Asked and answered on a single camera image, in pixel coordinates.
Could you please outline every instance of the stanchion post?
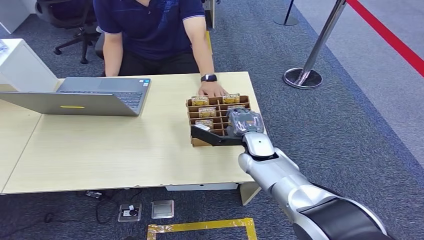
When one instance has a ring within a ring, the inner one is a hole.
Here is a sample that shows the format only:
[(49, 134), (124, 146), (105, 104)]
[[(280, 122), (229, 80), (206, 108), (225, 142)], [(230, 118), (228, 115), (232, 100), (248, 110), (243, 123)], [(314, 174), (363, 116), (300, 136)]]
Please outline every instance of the stanchion post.
[(340, 15), (342, 14), (346, 4), (346, 0), (336, 0), (335, 5), (331, 10), (327, 21), (325, 22), (325, 25), (322, 28), (318, 40), (316, 40), (316, 43), (313, 46), (312, 52), (310, 53), (304, 67), (297, 67), (287, 70), (282, 78), (284, 82), (298, 89), (313, 89), (318, 87), (323, 82), (322, 76), (318, 72), (312, 70), (312, 67), (317, 61), (317, 57), (321, 48), (324, 44), (326, 44), (326, 41), (333, 31), (333, 28), (336, 25)]
[(276, 16), (274, 18), (274, 23), (278, 25), (283, 25), (283, 26), (293, 26), (299, 23), (299, 21), (296, 18), (290, 16), (294, 1), (295, 0), (291, 0), (290, 5), (288, 6), (288, 9), (287, 9), (287, 13), (285, 14), (285, 17), (283, 18), (282, 15)]

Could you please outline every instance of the chair base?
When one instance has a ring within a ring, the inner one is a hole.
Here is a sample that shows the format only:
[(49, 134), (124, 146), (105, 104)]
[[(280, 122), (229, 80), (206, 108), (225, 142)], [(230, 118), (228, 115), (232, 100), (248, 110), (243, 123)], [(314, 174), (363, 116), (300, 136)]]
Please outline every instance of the chair base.
[(81, 64), (88, 64), (89, 61), (87, 60), (87, 48), (88, 46), (93, 46), (93, 42), (92, 41), (97, 41), (98, 37), (99, 37), (100, 33), (96, 32), (96, 33), (87, 33), (86, 30), (83, 27), (79, 28), (79, 32), (77, 34), (75, 34), (73, 37), (74, 39), (59, 45), (57, 47), (54, 48), (54, 54), (56, 55), (61, 55), (62, 48), (71, 46), (71, 45), (75, 45), (77, 43), (82, 42), (82, 53), (81, 53)]

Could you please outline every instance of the navy polo shirt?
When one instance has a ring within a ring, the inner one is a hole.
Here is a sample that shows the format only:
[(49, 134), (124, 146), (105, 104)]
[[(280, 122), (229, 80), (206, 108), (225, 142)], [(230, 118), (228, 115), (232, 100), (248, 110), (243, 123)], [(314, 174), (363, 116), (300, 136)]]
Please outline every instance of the navy polo shirt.
[(122, 33), (124, 50), (151, 60), (192, 52), (183, 20), (205, 16), (201, 0), (94, 0), (94, 9), (104, 32)]

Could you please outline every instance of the silver robot arm segment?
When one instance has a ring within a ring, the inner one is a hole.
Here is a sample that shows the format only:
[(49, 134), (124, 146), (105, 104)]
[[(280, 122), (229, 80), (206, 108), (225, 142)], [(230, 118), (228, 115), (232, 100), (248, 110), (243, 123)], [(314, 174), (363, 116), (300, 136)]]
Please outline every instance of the silver robot arm segment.
[(300, 240), (391, 240), (368, 208), (307, 180), (267, 135), (243, 136), (238, 164), (281, 206)]

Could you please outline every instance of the man's arm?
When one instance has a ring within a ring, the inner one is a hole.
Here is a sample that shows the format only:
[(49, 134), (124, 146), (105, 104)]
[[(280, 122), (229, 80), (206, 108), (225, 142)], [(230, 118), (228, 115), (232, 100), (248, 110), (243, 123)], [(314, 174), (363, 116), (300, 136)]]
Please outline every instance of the man's arm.
[(103, 55), (104, 55), (104, 72), (106, 77), (116, 77), (119, 74), (122, 56), (122, 33), (104, 34)]
[(206, 21), (204, 16), (195, 16), (184, 19), (185, 32), (190, 39), (194, 59), (200, 70), (200, 75), (214, 74), (212, 52), (206, 38)]
[[(194, 16), (182, 21), (185, 32), (193, 48), (194, 59), (200, 71), (200, 76), (214, 74), (214, 61), (212, 52), (206, 38), (206, 20), (204, 16)], [(199, 88), (199, 95), (219, 97), (227, 92), (217, 82), (203, 81)]]

